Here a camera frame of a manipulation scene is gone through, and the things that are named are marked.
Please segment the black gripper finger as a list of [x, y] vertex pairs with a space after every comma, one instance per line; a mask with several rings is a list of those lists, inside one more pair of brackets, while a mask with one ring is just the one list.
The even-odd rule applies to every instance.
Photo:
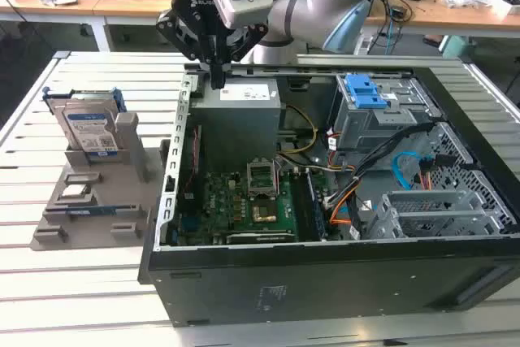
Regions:
[[265, 24], [251, 24], [237, 29], [224, 29], [221, 45], [221, 88], [224, 87], [231, 62], [240, 62], [267, 34]]
[[199, 9], [164, 11], [156, 29], [187, 59], [198, 60], [209, 74], [212, 89], [222, 88], [222, 64], [216, 50], [216, 33], [208, 26], [209, 19]]

